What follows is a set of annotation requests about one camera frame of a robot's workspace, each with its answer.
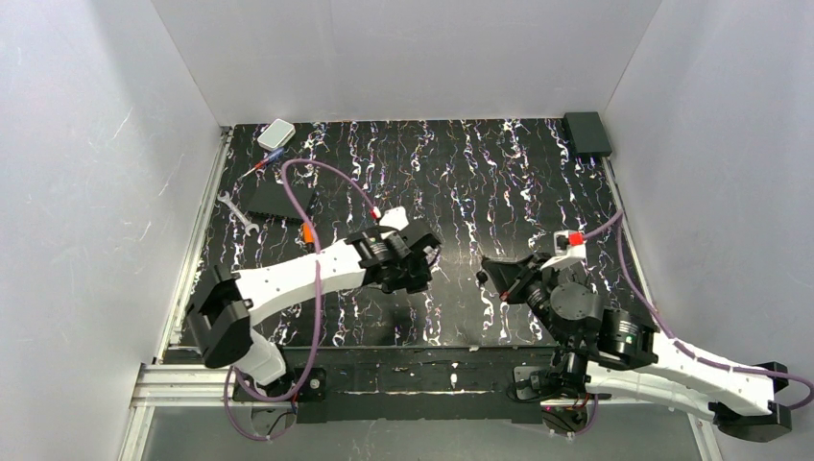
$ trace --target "orange object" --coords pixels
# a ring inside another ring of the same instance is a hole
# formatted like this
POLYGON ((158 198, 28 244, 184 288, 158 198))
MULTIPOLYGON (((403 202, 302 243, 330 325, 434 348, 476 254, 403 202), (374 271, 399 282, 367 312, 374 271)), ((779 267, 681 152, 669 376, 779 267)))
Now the orange object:
POLYGON ((302 232, 302 241, 305 244, 314 244, 314 236, 311 235, 311 230, 308 229, 308 226, 305 223, 302 223, 302 226, 299 227, 300 231, 302 232))

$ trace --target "wrench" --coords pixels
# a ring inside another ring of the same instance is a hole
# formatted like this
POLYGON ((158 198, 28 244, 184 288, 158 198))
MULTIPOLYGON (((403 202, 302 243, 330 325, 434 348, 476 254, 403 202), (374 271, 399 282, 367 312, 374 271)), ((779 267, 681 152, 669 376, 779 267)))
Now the wrench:
POLYGON ((227 204, 231 212, 237 216, 237 219, 239 219, 241 223, 243 223, 243 226, 246 228, 247 236, 251 237, 252 230, 260 232, 260 227, 253 223, 251 219, 247 218, 245 214, 241 213, 240 210, 237 209, 237 205, 231 202, 228 192, 223 191, 223 193, 218 196, 218 202, 227 204))

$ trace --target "marble surface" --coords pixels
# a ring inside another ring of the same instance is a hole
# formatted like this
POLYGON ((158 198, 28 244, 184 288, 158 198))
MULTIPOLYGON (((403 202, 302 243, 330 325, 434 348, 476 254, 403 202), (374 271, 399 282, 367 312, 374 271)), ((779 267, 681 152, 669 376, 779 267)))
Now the marble surface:
MULTIPOLYGON (((256 137, 265 125, 234 129, 219 190, 245 208, 265 181, 280 182, 279 161, 264 172, 237 178, 262 159, 256 137)), ((385 295, 371 288, 325 297, 322 346, 551 345, 550 335, 525 305, 501 303, 491 285, 475 280, 479 251, 523 257, 553 253, 554 231, 590 231, 615 212, 601 164, 572 158, 558 119, 337 122, 297 124, 282 159, 314 158, 349 173, 386 209, 405 206, 426 220, 443 241, 430 290, 385 295)), ((361 199, 332 173, 300 165, 293 183, 317 191, 311 214, 323 245, 372 224, 361 199)), ((299 224, 253 218, 259 235, 220 203, 215 206, 199 273, 222 263, 232 270, 262 267, 304 255, 299 224)), ((612 232, 588 245, 576 272, 609 305, 637 313, 620 276, 612 232)), ((307 346, 313 303, 270 317, 260 331, 279 344, 307 346)), ((191 344, 184 334, 182 344, 191 344)))

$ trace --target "black box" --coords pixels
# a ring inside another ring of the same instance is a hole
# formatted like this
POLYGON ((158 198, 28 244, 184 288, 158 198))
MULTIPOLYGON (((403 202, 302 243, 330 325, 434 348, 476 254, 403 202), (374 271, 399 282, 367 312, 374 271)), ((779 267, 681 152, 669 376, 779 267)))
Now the black box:
POLYGON ((611 142, 597 112, 569 112, 563 118, 570 153, 582 160, 611 154, 611 142))

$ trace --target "gray floor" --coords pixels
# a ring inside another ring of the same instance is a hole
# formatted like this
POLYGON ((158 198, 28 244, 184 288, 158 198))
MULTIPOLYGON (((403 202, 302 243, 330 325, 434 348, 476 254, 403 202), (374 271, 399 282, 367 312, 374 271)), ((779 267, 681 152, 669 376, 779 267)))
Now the gray floor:
MULTIPOLYGON (((244 409, 242 420, 248 420, 244 409)), ((243 439, 222 407, 158 407, 145 460, 699 460, 686 415, 651 404, 606 404, 573 442, 542 425, 504 421, 360 421, 297 425, 279 441, 243 439)))

